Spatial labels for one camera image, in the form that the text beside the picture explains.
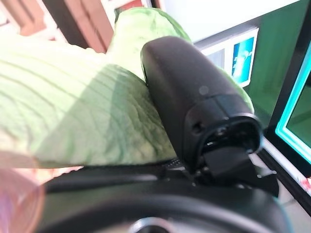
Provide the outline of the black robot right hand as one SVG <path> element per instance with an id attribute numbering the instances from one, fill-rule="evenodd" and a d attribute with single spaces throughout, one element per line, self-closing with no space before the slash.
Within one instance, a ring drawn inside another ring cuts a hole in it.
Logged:
<path id="1" fill-rule="evenodd" d="M 249 157 L 262 127 L 231 78 L 178 37 L 146 43 L 141 63 L 177 158 L 54 178 L 36 231 L 291 233 L 276 172 Z"/>

